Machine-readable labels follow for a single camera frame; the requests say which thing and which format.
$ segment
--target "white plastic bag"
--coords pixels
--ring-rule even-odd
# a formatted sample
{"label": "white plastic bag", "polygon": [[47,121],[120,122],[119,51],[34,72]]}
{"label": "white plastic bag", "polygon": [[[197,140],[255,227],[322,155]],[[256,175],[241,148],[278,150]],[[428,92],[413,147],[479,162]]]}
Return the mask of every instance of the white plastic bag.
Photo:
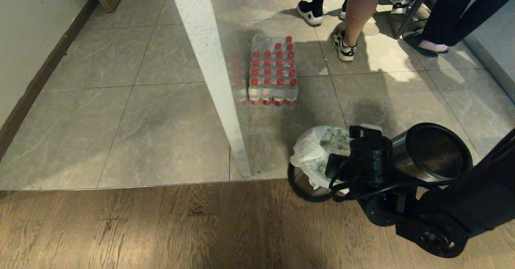
{"label": "white plastic bag", "polygon": [[317,126],[307,130],[294,146],[290,162],[301,168],[316,190],[328,188],[330,179],[325,177],[325,167],[331,153],[349,155],[351,142],[349,131],[334,126]]}

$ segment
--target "black sock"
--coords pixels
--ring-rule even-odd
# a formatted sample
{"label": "black sock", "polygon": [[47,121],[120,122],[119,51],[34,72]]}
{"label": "black sock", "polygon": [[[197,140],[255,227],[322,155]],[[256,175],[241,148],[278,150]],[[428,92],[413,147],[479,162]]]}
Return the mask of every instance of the black sock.
{"label": "black sock", "polygon": [[314,10],[321,10],[323,7],[323,0],[313,0],[311,1]]}

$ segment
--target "black pants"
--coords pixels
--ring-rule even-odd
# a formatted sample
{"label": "black pants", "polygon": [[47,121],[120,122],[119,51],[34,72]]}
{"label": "black pants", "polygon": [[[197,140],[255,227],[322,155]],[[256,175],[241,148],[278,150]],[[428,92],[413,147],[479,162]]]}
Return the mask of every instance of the black pants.
{"label": "black pants", "polygon": [[423,38],[454,46],[473,32],[509,0],[437,0],[424,27]]}

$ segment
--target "wall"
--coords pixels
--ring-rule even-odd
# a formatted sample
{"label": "wall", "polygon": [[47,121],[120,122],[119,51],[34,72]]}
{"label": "wall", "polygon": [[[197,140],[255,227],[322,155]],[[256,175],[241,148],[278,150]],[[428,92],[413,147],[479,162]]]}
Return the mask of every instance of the wall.
{"label": "wall", "polygon": [[0,126],[88,0],[0,0]]}
{"label": "wall", "polygon": [[515,101],[515,0],[510,0],[465,42]]}

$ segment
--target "white pillar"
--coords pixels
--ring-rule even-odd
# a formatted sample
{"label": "white pillar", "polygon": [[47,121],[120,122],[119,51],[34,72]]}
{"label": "white pillar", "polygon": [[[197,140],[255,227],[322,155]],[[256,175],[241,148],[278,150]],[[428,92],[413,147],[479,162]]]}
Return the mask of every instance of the white pillar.
{"label": "white pillar", "polygon": [[249,161],[211,0],[175,0],[175,3],[224,126],[239,171],[242,176],[249,177]]}

